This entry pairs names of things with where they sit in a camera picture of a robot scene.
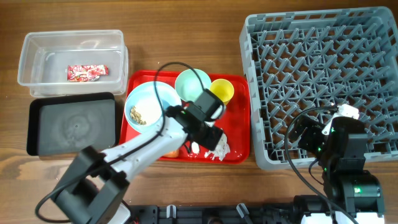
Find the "white tissue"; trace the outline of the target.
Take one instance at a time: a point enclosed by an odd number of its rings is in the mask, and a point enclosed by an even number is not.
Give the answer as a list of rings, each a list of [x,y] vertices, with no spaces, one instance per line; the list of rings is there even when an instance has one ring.
[[[211,157],[212,160],[218,158],[219,161],[222,161],[228,153],[230,153],[230,147],[228,144],[228,138],[225,134],[222,134],[221,139],[214,151],[208,151],[205,153],[205,158]]]

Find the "mint green bowl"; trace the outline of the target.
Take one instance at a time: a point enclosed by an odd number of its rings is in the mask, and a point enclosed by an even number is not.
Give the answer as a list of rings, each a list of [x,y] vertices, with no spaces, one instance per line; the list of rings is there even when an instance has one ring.
[[[181,72],[175,81],[175,90],[183,101],[195,101],[203,92],[203,89],[209,89],[211,86],[210,77],[202,70],[195,69],[195,73],[187,69]]]

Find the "yellow plastic cup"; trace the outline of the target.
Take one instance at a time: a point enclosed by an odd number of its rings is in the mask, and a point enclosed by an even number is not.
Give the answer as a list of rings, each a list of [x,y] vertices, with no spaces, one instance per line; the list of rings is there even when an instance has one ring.
[[[230,81],[222,78],[212,82],[210,91],[214,93],[224,105],[227,105],[234,96],[234,86]]]

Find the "red snack wrapper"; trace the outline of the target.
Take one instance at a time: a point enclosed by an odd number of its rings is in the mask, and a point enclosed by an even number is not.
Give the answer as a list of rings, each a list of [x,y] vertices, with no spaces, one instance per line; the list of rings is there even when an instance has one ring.
[[[69,65],[67,68],[67,80],[70,82],[94,82],[105,75],[109,75],[106,65]]]

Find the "small light blue bowl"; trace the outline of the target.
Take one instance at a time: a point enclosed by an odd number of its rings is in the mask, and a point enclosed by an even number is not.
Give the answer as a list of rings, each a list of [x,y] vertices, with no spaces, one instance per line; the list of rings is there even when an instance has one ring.
[[[139,100],[137,103],[133,104],[133,106],[137,108],[137,111],[142,115],[143,120],[147,123],[146,125],[141,126],[152,125],[161,117],[162,110],[157,98],[151,97]]]

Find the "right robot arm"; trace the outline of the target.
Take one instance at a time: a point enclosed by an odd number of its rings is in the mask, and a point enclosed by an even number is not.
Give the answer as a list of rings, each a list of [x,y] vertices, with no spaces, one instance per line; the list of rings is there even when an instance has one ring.
[[[323,196],[334,210],[357,222],[384,223],[384,198],[381,184],[364,169],[368,135],[361,121],[340,116],[326,127],[307,116],[292,123],[288,138],[315,156],[323,169]]]

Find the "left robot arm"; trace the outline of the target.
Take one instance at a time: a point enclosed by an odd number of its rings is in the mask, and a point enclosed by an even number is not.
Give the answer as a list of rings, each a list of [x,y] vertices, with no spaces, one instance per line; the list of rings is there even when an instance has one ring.
[[[223,130],[214,122],[224,110],[210,90],[187,107],[169,106],[153,130],[102,152],[82,150],[47,198],[71,223],[126,223],[131,213],[122,201],[133,178],[186,141],[215,150]]]

